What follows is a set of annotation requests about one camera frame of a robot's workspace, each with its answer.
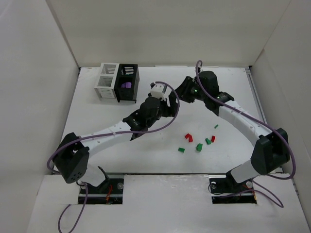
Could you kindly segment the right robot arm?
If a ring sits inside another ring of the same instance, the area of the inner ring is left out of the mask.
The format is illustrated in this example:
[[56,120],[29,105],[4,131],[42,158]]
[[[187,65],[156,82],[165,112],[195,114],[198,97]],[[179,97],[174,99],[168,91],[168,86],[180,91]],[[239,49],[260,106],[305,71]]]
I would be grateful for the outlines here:
[[219,90],[214,72],[202,71],[198,77],[186,77],[176,93],[187,103],[202,101],[207,109],[233,125],[254,147],[248,161],[228,171],[225,178],[211,180],[216,194],[240,192],[252,178],[267,175],[290,160],[287,133],[282,128],[271,130],[254,117],[245,116],[234,98]]

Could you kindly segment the purple round lego brick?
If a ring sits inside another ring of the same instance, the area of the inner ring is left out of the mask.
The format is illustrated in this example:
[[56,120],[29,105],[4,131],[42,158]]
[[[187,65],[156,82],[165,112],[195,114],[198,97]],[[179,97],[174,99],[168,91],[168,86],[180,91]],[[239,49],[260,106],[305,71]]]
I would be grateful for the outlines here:
[[121,88],[126,88],[126,89],[130,89],[132,87],[132,83],[131,82],[125,82],[121,84]]

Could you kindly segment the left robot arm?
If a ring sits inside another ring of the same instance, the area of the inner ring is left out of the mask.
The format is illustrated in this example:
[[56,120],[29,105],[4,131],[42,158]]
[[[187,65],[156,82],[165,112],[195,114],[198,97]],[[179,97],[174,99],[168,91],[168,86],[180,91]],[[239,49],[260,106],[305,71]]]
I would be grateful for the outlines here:
[[96,188],[105,186],[108,176],[100,166],[88,160],[93,155],[119,143],[135,140],[149,133],[149,128],[161,117],[175,119],[180,107],[178,96],[170,93],[166,99],[148,96],[140,107],[117,124],[85,136],[67,134],[47,162],[54,164],[66,183],[89,184]]

